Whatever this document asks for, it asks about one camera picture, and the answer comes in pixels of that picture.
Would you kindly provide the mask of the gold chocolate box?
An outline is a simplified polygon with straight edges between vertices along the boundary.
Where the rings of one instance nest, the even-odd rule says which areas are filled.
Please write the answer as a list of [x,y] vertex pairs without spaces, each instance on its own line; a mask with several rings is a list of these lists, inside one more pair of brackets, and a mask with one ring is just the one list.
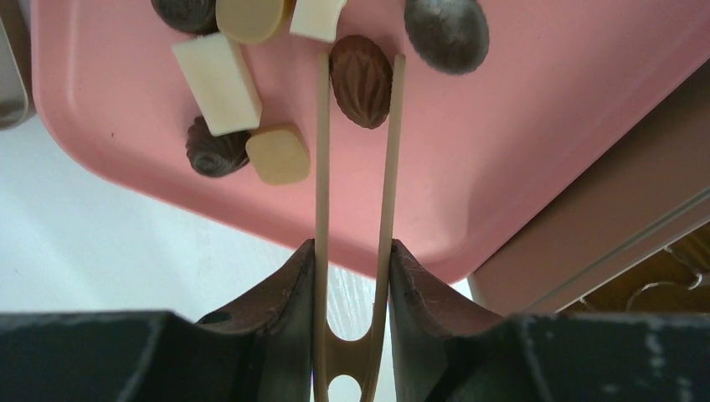
[[498,314],[555,312],[709,218],[709,68],[700,67],[468,284]]

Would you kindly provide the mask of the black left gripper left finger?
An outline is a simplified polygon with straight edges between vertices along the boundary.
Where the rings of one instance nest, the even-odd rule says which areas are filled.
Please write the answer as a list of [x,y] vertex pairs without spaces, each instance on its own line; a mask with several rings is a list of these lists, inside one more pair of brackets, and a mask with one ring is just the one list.
[[4,314],[4,401],[307,401],[315,255],[190,322],[170,311]]

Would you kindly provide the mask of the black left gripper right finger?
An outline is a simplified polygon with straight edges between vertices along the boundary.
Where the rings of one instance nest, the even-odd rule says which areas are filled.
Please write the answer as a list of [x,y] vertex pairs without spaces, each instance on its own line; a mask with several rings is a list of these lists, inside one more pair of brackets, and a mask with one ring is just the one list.
[[518,313],[462,296],[395,240],[390,331],[399,401],[706,401],[700,314]]

